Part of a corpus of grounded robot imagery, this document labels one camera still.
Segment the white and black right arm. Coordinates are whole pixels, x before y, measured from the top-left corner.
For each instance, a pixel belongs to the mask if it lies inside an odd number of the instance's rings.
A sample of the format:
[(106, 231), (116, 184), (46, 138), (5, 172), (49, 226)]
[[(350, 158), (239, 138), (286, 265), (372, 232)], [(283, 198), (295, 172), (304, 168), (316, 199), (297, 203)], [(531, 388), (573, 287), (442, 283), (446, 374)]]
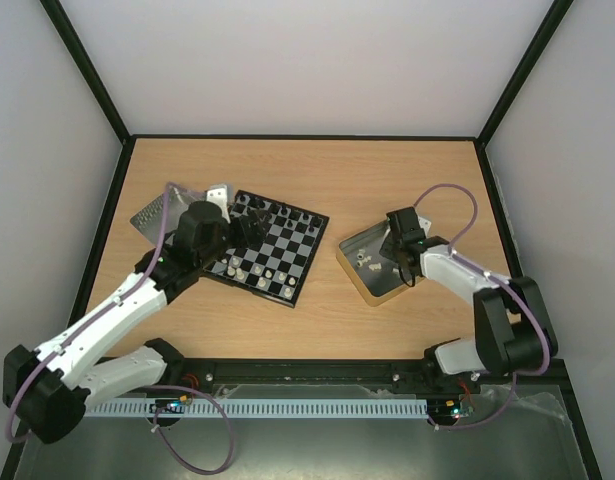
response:
[(389, 233), (380, 253), (398, 265), (403, 283), (434, 281), (473, 309), (474, 334), (424, 352), (420, 375), (442, 392), (465, 373), (541, 376), (558, 345), (540, 288), (527, 276), (494, 273), (457, 252), (441, 237), (396, 240)]

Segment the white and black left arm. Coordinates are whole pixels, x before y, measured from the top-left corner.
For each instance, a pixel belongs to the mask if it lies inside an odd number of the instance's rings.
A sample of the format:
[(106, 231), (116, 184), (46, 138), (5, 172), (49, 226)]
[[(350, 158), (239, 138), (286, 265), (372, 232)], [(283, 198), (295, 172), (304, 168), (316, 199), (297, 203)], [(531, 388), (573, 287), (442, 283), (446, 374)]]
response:
[(259, 205), (233, 217), (222, 200), (192, 202), (174, 230), (159, 229), (155, 248), (104, 302), (36, 349), (18, 345), (7, 353), (2, 398), (8, 417), (19, 418), (45, 444), (64, 438), (98, 391), (82, 381), (103, 354), (197, 283), (227, 250), (260, 246), (267, 217)]

